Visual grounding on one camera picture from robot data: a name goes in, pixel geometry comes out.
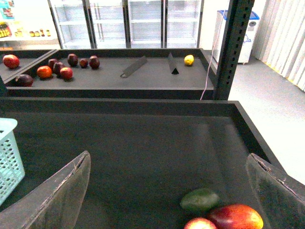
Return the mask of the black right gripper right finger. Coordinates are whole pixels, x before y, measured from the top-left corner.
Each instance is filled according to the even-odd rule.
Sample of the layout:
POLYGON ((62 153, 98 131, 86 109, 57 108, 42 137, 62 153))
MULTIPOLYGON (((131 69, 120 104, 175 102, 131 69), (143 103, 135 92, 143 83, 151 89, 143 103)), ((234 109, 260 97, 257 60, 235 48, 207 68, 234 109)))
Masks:
POLYGON ((246 160, 248 180, 268 229, 305 227, 305 186, 256 154, 246 160))

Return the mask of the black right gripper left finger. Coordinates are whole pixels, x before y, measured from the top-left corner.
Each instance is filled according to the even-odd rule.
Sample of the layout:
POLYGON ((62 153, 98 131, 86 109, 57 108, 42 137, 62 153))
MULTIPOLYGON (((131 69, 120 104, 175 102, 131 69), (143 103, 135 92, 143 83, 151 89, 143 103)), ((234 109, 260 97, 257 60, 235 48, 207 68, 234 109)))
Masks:
POLYGON ((84 151, 0 214, 2 229, 72 229, 84 200, 91 156, 84 151))

